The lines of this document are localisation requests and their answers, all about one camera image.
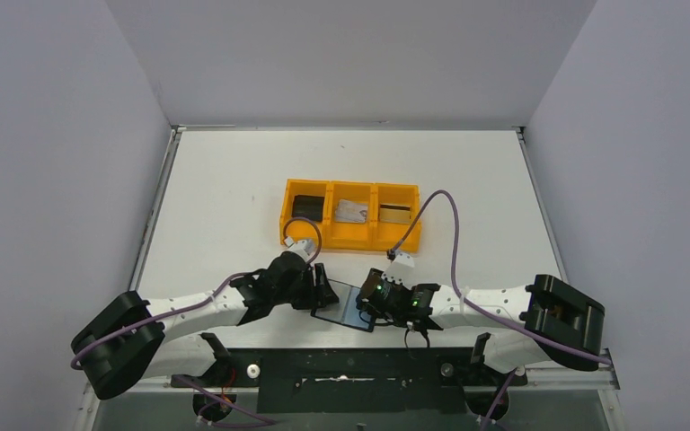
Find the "white wall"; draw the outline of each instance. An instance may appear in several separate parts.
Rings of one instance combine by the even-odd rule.
[[[526,141],[632,429],[690,429],[690,2],[599,0]]]
[[[173,124],[524,125],[596,0],[107,0]]]
[[[127,286],[168,133],[102,0],[0,1],[0,430],[71,427],[70,339]]]

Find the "white table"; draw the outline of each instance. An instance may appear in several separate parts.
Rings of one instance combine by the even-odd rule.
[[[461,218],[457,279],[505,288],[559,276],[514,131],[186,130],[156,217],[138,292],[193,294],[227,275],[265,268],[282,252],[279,213],[287,178],[418,184],[446,189]],[[436,198],[422,217],[413,281],[450,283],[453,217]],[[324,251],[331,279],[360,286],[383,253]],[[484,330],[431,333],[433,347],[472,346]],[[366,333],[279,306],[265,319],[216,328],[227,347],[402,347],[403,330]],[[411,345],[423,346],[420,337]]]

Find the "yellow bin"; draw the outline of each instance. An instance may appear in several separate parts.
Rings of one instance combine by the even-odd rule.
[[[369,182],[287,180],[287,190],[279,218],[279,240],[284,243],[284,224],[292,218],[292,203],[295,196],[323,197],[322,221],[317,222],[322,233],[325,249],[386,251],[400,240],[409,228],[408,224],[379,221],[379,208],[394,205],[410,208],[410,220],[419,212],[419,187],[407,184],[383,184]],[[368,205],[365,223],[338,222],[334,216],[341,200]],[[287,229],[287,235],[295,241],[316,238],[314,229],[305,222],[294,222]],[[416,252],[421,237],[419,221],[401,250]]]

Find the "white round knob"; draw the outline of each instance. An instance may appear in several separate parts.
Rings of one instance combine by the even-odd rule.
[[[261,368],[256,364],[247,365],[247,377],[257,379],[261,375]]]

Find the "white tabletop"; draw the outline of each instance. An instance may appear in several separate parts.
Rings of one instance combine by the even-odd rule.
[[[185,131],[138,292],[144,298],[208,290],[278,256],[287,178],[417,184],[446,189],[461,221],[457,279],[506,288],[559,275],[514,131]],[[442,198],[422,217],[415,283],[450,283],[453,217]],[[385,254],[324,251],[331,279],[360,286]],[[484,330],[430,334],[433,347],[472,346]],[[403,330],[373,333],[283,305],[265,319],[214,332],[227,347],[402,347]],[[423,340],[409,337],[410,345]]]

